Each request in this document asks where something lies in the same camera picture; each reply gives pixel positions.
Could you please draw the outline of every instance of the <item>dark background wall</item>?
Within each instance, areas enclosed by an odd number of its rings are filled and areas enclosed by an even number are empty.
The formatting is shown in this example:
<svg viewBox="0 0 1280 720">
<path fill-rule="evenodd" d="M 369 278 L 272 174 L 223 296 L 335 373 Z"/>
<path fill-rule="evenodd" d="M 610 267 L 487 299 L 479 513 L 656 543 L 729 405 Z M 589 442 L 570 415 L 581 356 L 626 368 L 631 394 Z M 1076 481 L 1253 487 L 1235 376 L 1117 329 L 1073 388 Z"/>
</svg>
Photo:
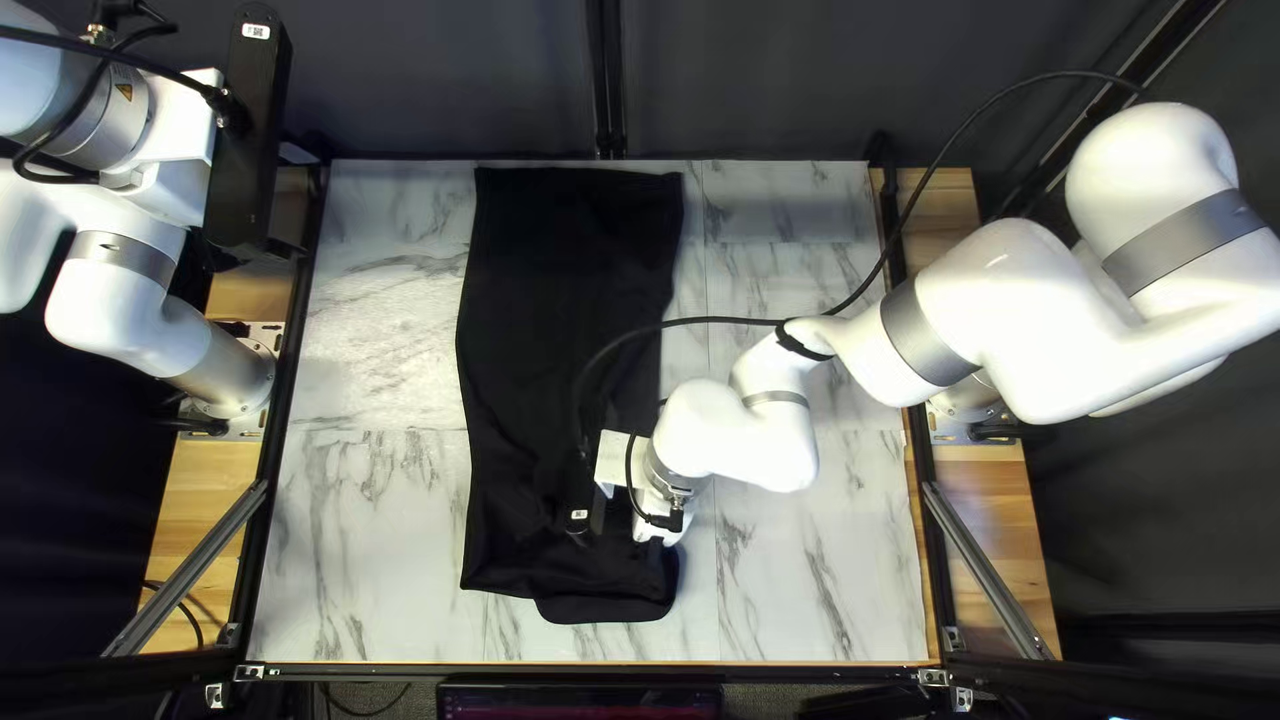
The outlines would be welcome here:
<svg viewBox="0 0 1280 720">
<path fill-rule="evenodd" d="M 88 0 L 24 0 L 79 29 Z M 156 0 L 183 32 L 138 53 L 219 64 L 229 0 Z M 1025 76 L 1119 68 L 1174 0 L 623 0 L 634 156 L 858 159 L 877 128 L 927 163 L 965 113 Z M 275 0 L 294 46 L 287 126 L 356 154 L 586 156 L 582 0 Z M 954 164 L 983 181 L 1097 88 L 1032 90 Z"/>
<path fill-rule="evenodd" d="M 1280 4 L 1233 0 L 1152 86 L 1226 131 L 1245 197 L 1280 227 Z M 1029 443 L 1050 587 L 1068 657 L 1276 671 L 1280 647 L 1073 630 L 1112 612 L 1280 611 L 1280 336 L 1143 407 Z"/>
</svg>

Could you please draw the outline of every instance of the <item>silver ring band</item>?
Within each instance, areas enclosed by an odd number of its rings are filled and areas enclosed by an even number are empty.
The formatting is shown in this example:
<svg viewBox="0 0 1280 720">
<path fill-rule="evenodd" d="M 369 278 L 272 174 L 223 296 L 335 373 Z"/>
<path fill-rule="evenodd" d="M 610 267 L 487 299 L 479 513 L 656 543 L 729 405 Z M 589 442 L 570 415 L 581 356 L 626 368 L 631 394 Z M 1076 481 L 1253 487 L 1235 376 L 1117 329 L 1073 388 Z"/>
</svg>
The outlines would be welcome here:
<svg viewBox="0 0 1280 720">
<path fill-rule="evenodd" d="M 916 375 L 937 387 L 951 387 L 978 370 L 978 365 L 955 354 L 934 332 L 920 309 L 915 279 L 893 288 L 881 301 L 881 322 L 893 350 Z"/>
<path fill-rule="evenodd" d="M 164 252 L 123 234 L 84 231 L 76 236 L 68 260 L 92 260 L 132 270 L 169 290 L 177 264 Z"/>
<path fill-rule="evenodd" d="M 749 395 L 742 398 L 742 405 L 751 407 L 762 402 L 795 402 L 796 405 L 804 405 L 809 407 L 809 400 L 800 395 L 799 392 L 791 392 L 787 389 L 769 389 L 764 392 L 758 392 L 755 395 Z"/>
<path fill-rule="evenodd" d="M 1265 228 L 1234 187 L 1210 195 L 1138 233 L 1102 259 L 1102 269 L 1126 297 L 1187 263 Z"/>
</svg>

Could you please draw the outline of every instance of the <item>metal mounting plate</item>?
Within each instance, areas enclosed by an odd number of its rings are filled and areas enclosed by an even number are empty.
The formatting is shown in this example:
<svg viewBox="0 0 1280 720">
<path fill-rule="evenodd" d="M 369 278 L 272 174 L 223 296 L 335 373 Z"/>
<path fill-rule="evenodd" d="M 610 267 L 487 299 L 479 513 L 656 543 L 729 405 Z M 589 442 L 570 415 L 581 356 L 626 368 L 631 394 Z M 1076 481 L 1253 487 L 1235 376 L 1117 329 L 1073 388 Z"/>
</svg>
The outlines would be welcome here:
<svg viewBox="0 0 1280 720">
<path fill-rule="evenodd" d="M 248 337 L 238 338 L 242 343 L 248 346 L 255 352 L 270 355 L 273 360 L 279 359 L 280 347 L 284 343 L 284 323 L 242 324 L 248 325 Z M 227 420 L 228 427 L 225 436 L 214 437 L 205 432 L 182 430 L 178 433 L 178 437 L 182 439 L 195 441 L 262 442 L 262 433 L 266 430 L 266 414 L 270 409 L 271 405 L 268 402 L 257 413 Z M 184 397 L 182 400 L 182 404 L 178 406 L 178 416 L 192 420 L 211 419 L 209 415 L 201 413 L 196 406 L 196 401 L 189 397 Z"/>
<path fill-rule="evenodd" d="M 969 439 L 969 423 L 961 423 L 925 402 L 924 409 L 929 414 L 929 443 L 931 445 L 1015 445 L 1014 438 L 996 439 Z"/>
</svg>

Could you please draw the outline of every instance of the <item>black metal frame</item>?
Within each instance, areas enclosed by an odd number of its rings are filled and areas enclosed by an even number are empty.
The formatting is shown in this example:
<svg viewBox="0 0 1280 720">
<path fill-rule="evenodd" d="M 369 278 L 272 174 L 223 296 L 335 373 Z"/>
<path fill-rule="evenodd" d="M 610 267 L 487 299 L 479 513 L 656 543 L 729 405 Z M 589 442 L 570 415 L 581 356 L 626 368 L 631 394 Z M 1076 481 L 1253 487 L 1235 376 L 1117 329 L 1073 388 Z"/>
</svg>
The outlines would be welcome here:
<svg viewBox="0 0 1280 720">
<path fill-rule="evenodd" d="M 591 105 L 595 156 L 627 156 L 626 105 L 622 101 L 622 0 L 586 0 L 586 45 L 591 55 Z"/>
<path fill-rule="evenodd" d="M 1228 0 L 1180 0 L 1137 53 L 1120 68 L 1123 78 L 1148 85 Z M 1093 99 L 1046 156 L 1004 200 L 997 215 L 1027 217 L 1061 181 L 1084 137 L 1133 102 L 1132 94 L 1108 85 Z"/>
</svg>

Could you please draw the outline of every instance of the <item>table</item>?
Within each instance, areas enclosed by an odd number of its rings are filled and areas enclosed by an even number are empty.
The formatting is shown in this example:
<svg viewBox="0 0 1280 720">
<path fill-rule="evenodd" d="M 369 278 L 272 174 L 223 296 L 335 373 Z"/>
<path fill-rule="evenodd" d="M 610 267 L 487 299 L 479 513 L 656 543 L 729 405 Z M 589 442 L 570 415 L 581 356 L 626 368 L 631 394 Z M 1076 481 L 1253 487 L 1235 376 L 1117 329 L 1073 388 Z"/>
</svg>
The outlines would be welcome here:
<svg viewBox="0 0 1280 720">
<path fill-rule="evenodd" d="M 914 184 L 914 178 L 919 172 L 905 170 L 902 183 L 909 190 Z M 876 173 L 873 181 L 878 183 Z M 945 249 L 946 243 L 963 237 L 972 227 L 977 225 L 977 210 L 972 181 L 966 170 L 942 170 L 925 190 L 920 205 L 916 209 L 914 222 L 909 225 L 906 234 L 906 247 L 909 264 L 918 268 L 929 256 Z M 211 315 L 224 313 L 230 295 L 224 295 L 218 287 L 225 282 L 215 283 L 211 295 Z M 262 278 L 251 278 L 248 284 L 239 283 L 242 292 L 234 296 L 239 305 L 234 313 L 239 313 L 241 319 L 276 320 L 283 316 L 284 304 L 256 300 L 255 295 L 280 296 L 283 288 L 287 296 L 287 283 L 275 283 L 271 290 L 261 293 L 247 293 L 250 301 L 244 301 L 243 288 L 266 287 L 270 282 Z M 265 309 L 255 315 L 257 309 Z M 689 309 L 681 309 L 685 314 Z M 247 484 L 252 478 L 256 464 L 256 452 L 250 451 L 253 446 L 205 442 L 200 443 L 201 450 L 186 447 L 189 441 L 179 441 L 175 448 L 174 464 L 170 473 L 169 488 L 165 498 L 165 509 L 156 534 L 156 547 L 152 559 L 152 575 L 163 575 L 166 559 L 180 557 L 186 548 L 195 544 L 198 537 L 221 514 L 230 497 Z M 995 456 L 988 451 L 996 451 Z M 1020 448 L 940 448 L 938 475 L 948 491 L 965 491 L 963 497 L 954 496 L 952 500 L 961 515 L 969 521 L 979 536 L 984 550 L 993 559 L 997 569 L 1012 587 L 1015 596 L 1024 601 L 1029 614 L 1050 639 L 1055 643 L 1052 630 L 1052 611 L 1048 603 L 1047 585 L 1044 584 L 1043 562 L 1039 559 L 1038 542 L 1036 542 L 1034 512 L 1030 507 L 1030 497 L 1027 491 L 1025 469 L 1020 462 Z M 219 469 L 210 470 L 210 465 L 218 464 Z M 224 496 L 205 495 L 201 492 L 219 491 Z M 982 516 L 1005 528 L 1019 528 L 1016 534 L 1007 532 L 980 532 L 980 527 L 974 524 Z M 919 521 L 914 523 L 919 528 Z M 230 546 L 228 556 L 234 555 L 236 546 Z M 923 544 L 919 546 L 923 553 Z M 233 571 L 228 571 L 230 562 L 219 561 L 196 585 L 193 594 L 212 606 L 215 614 L 225 612 L 225 600 L 229 596 Z M 975 629 L 993 629 L 998 633 L 998 625 L 993 616 L 983 612 L 982 605 L 986 602 L 977 588 L 966 587 L 963 578 L 963 568 L 955 569 L 956 589 L 959 596 L 959 612 L 961 625 Z M 924 592 L 925 601 L 928 592 Z M 927 638 L 925 655 L 936 659 L 937 641 L 932 637 L 933 623 L 925 623 L 929 630 Z M 206 625 L 206 634 L 212 635 L 215 628 Z M 147 651 L 178 650 L 191 646 L 191 630 L 186 626 L 186 620 L 177 612 L 174 618 L 147 646 Z"/>
</svg>

